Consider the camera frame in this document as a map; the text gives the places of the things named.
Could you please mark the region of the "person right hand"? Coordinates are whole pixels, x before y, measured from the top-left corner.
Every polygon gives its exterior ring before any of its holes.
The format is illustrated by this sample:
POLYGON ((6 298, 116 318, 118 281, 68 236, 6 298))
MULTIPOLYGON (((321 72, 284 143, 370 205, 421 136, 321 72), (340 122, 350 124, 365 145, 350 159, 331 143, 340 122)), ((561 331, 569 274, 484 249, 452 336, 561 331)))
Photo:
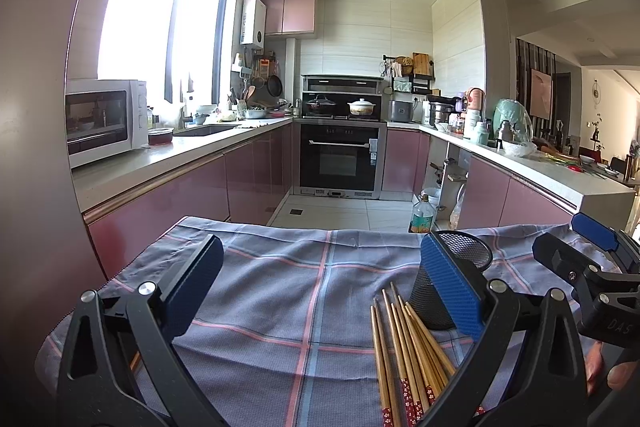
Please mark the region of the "person right hand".
MULTIPOLYGON (((594 392, 597 387, 597 380, 603 373, 602 347, 603 343, 596 341, 585 358, 588 395, 594 392)), ((608 387, 612 390, 622 390, 631 379, 631 376, 634 375, 638 364, 638 361, 624 362, 609 369, 606 372, 608 387)))

